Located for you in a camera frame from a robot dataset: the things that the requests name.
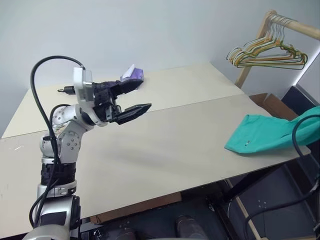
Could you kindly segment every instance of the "green cloth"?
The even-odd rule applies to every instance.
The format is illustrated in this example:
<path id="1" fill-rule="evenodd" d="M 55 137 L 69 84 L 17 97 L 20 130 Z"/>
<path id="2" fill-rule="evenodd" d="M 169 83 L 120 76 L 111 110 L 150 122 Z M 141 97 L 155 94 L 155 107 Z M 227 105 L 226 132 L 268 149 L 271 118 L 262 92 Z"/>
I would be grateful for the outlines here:
<path id="1" fill-rule="evenodd" d="M 293 146 L 292 131 L 297 122 L 310 115 L 319 115 L 320 106 L 313 107 L 292 121 L 272 116 L 246 115 L 228 140 L 225 149 L 239 154 L 256 153 Z M 296 131 L 299 145 L 320 139 L 320 117 L 303 121 Z"/>

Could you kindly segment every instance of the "black cable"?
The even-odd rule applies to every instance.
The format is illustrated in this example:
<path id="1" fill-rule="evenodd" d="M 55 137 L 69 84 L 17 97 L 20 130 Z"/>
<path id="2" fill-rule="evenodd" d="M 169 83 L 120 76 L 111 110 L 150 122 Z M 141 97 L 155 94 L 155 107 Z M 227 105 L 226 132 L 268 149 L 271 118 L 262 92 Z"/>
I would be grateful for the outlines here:
<path id="1" fill-rule="evenodd" d="M 297 130 L 298 130 L 298 127 L 300 126 L 301 123 L 303 123 L 305 120 L 307 119 L 310 119 L 310 118 L 320 118 L 320 114 L 314 114 L 314 115 L 310 115 L 310 116 L 306 116 L 302 119 L 300 119 L 297 124 L 294 126 L 293 130 L 292 130 L 292 142 L 293 142 L 293 146 L 296 150 L 296 152 L 298 153 L 299 157 L 300 158 L 304 158 L 304 155 L 303 153 L 301 152 L 299 146 L 298 146 L 298 143 L 297 143 L 297 138 L 296 138 L 296 134 L 297 134 Z M 273 211 L 273 210 L 277 210 L 277 209 L 282 209 L 282 208 L 286 208 L 286 207 L 289 207 L 289 206 L 292 206 L 292 205 L 295 205 L 295 204 L 298 204 L 304 200 L 306 200 L 307 198 L 309 198 L 310 196 L 312 196 L 313 194 L 315 194 L 317 191 L 320 190 L 320 178 L 318 178 L 316 180 L 316 183 L 315 185 L 312 187 L 312 189 L 307 193 L 305 194 L 303 197 L 299 198 L 299 199 L 296 199 L 294 201 L 291 201 L 291 202 L 287 202 L 287 203 L 283 203 L 283 204 L 279 204 L 279 205 L 276 205 L 276 206 L 273 206 L 273 207 L 269 207 L 269 208 L 265 208 L 265 209 L 262 209 L 262 210 L 258 210 L 256 211 L 255 213 L 252 213 L 250 214 L 246 219 L 245 219 L 245 222 L 244 222 L 244 228 L 243 228 L 243 233 L 244 233 L 244 238 L 246 240 L 249 239 L 248 237 L 248 223 L 249 221 L 254 218 L 255 216 L 259 215 L 259 214 L 262 214 L 262 213 L 265 213 L 265 212 L 269 212 L 269 211 Z"/>
<path id="2" fill-rule="evenodd" d="M 59 155 L 58 155 L 58 144 L 57 144 L 57 138 L 55 136 L 55 132 L 52 128 L 52 124 L 50 123 L 41 103 L 40 103 L 40 100 L 39 100 L 39 97 L 38 97 L 38 94 L 37 94 L 37 91 L 36 91 L 36 87 L 35 87 L 35 74 L 36 74 L 36 71 L 38 69 L 38 67 L 45 63 L 46 61 L 49 61 L 49 60 L 52 60 L 52 59 L 65 59 L 65 60 L 69 60 L 69 61 L 72 61 L 74 63 L 77 63 L 83 70 L 85 70 L 86 68 L 84 67 L 84 65 L 79 62 L 78 60 L 72 58 L 72 57 L 68 57 L 68 56 L 60 56 L 60 55 L 55 55 L 55 56 L 48 56 L 48 57 L 45 57 L 43 58 L 42 60 L 40 60 L 39 62 L 37 62 L 34 67 L 32 68 L 31 70 L 31 74 L 30 74 L 30 86 L 31 86 L 31 90 L 32 90 L 32 94 L 33 94 L 33 97 L 34 97 L 34 101 L 45 121 L 45 124 L 49 130 L 49 137 L 50 137 L 50 142 L 51 142 L 51 146 L 52 146 L 52 151 L 54 153 L 54 160 L 53 160 L 53 168 L 52 168 L 52 172 L 51 172 L 51 176 L 50 176 L 50 179 L 49 179 L 49 182 L 45 188 L 45 191 L 43 193 L 43 196 L 42 198 L 40 199 L 40 203 L 39 203 L 39 207 L 38 207 L 38 210 L 37 210 L 37 213 L 36 213 L 36 216 L 35 216 L 35 219 L 34 219 L 34 224 L 33 224 L 33 227 L 36 227 L 37 224 L 38 224 L 38 221 L 39 221 L 39 217 L 40 217 L 40 214 L 41 214 L 41 210 L 42 210 L 42 207 L 44 205 L 44 202 L 45 202 L 45 199 L 48 195 L 48 192 L 50 190 L 50 186 L 52 185 L 53 183 L 53 176 L 55 174 L 55 170 L 56 170 L 56 166 L 57 166 L 57 163 L 60 162 L 60 159 L 59 159 Z"/>
<path id="3" fill-rule="evenodd" d="M 53 121 L 53 118 L 54 118 L 55 110 L 57 110 L 60 107 L 68 107 L 68 106 L 70 106 L 70 105 L 69 104 L 59 104 L 59 105 L 55 106 L 54 108 L 52 108 L 52 110 L 50 112 L 50 117 L 49 117 L 49 122 L 50 122 L 51 126 L 52 126 L 52 121 Z"/>
<path id="4" fill-rule="evenodd" d="M 56 185 L 56 183 L 59 181 L 59 178 L 57 180 L 54 181 L 54 183 L 51 185 L 50 190 L 54 188 L 54 186 Z M 33 220 L 33 213 L 34 213 L 34 209 L 37 206 L 37 204 L 40 202 L 40 200 L 42 199 L 42 197 L 44 196 L 44 193 L 42 193 L 37 200 L 34 202 L 34 204 L 32 205 L 30 211 L 29 211 L 29 221 L 32 227 L 34 227 L 35 223 Z"/>

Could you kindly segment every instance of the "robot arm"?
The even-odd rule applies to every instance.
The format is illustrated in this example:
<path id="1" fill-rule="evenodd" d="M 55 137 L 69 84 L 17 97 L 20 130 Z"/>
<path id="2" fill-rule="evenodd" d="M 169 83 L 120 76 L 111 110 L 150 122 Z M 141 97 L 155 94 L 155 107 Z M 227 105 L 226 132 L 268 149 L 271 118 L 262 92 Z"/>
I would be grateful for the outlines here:
<path id="1" fill-rule="evenodd" d="M 77 231 L 80 224 L 80 198 L 74 195 L 77 189 L 75 175 L 83 134 L 95 125 L 104 127 L 112 122 L 120 125 L 134 120 L 151 106 L 150 103 L 139 104 L 122 112 L 116 104 L 117 96 L 135 90 L 143 82 L 140 79 L 94 83 L 90 71 L 75 67 L 73 82 L 71 93 L 76 94 L 78 104 L 58 107 L 52 117 L 60 160 L 57 167 L 54 165 L 55 153 L 49 134 L 46 133 L 40 140 L 42 169 L 37 197 L 40 198 L 45 192 L 51 177 L 55 185 L 51 186 L 43 206 L 39 211 L 36 209 L 39 218 L 36 218 L 34 229 L 24 240 L 58 240 L 66 239 L 66 236 L 69 239 L 71 230 Z"/>

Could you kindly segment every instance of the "beige tabletop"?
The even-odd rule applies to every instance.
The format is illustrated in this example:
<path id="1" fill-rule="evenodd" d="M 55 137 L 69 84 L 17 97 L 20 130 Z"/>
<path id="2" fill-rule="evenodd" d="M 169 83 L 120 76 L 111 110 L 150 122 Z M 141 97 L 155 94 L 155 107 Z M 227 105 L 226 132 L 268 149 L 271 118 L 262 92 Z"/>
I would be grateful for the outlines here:
<path id="1" fill-rule="evenodd" d="M 170 90 L 169 93 L 162 89 L 161 94 L 153 90 L 156 96 L 150 95 L 149 101 L 144 98 L 147 95 L 144 93 L 144 97 L 137 101 L 155 102 L 152 111 L 123 125 L 114 123 L 95 127 L 83 136 L 76 165 L 76 195 L 80 197 L 81 217 L 252 172 L 298 156 L 293 148 L 250 155 L 239 155 L 224 149 L 246 114 L 269 114 L 241 90 L 233 88 L 223 75 L 215 74 L 217 70 L 209 64 L 184 69 L 201 68 L 200 72 L 211 72 L 206 78 L 197 80 L 203 87 L 196 88 L 197 84 L 194 84 L 192 89 L 187 90 L 182 86 L 182 89 Z M 191 74 L 192 77 L 188 78 L 189 74 L 182 69 L 176 68 L 180 73 L 172 81 L 178 82 L 176 78 L 184 76 L 181 80 L 184 86 L 192 86 L 192 79 L 196 80 L 201 73 Z M 170 76 L 175 74 L 174 69 L 166 71 L 170 72 Z M 211 87 L 216 93 L 212 96 L 207 89 L 211 81 L 215 83 Z M 147 92 L 147 86 L 146 82 L 145 88 L 139 89 L 136 96 L 139 92 Z M 198 91 L 204 91 L 205 97 Z M 180 93 L 184 103 L 179 102 Z M 188 98 L 187 93 L 195 96 L 194 99 Z M 125 102 L 123 98 L 123 104 L 136 103 L 134 100 L 132 103 Z M 11 124 L 19 122 L 21 117 L 14 118 Z M 44 127 L 39 126 L 29 126 L 26 131 L 21 128 L 16 132 L 14 127 L 9 126 L 8 129 L 10 131 L 6 135 L 12 137 L 0 140 L 3 166 L 0 169 L 0 238 L 31 230 L 28 214 L 40 182 L 39 141 L 44 134 L 41 131 Z M 309 152 L 306 147 L 302 151 L 304 154 Z"/>

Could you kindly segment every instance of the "white wall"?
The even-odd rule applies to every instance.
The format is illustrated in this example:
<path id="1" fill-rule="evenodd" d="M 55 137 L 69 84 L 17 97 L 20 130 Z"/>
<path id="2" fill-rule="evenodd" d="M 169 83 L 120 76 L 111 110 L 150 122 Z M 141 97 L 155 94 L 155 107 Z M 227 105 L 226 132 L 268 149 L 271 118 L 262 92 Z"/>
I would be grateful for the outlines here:
<path id="1" fill-rule="evenodd" d="M 310 65 L 297 83 L 303 88 L 318 104 L 320 104 L 320 54 Z"/>
<path id="2" fill-rule="evenodd" d="M 269 9 L 320 28 L 318 0 L 1 0 L 0 136 L 29 88 L 31 68 L 43 57 L 74 57 L 96 79 L 119 76 L 132 63 L 152 71 L 211 61 L 235 81 L 240 70 L 226 55 L 255 38 Z M 308 55 L 318 48 L 314 39 L 286 33 Z M 72 66 L 46 63 L 37 86 L 71 83 Z M 243 89 L 282 97 L 298 74 L 255 67 Z"/>

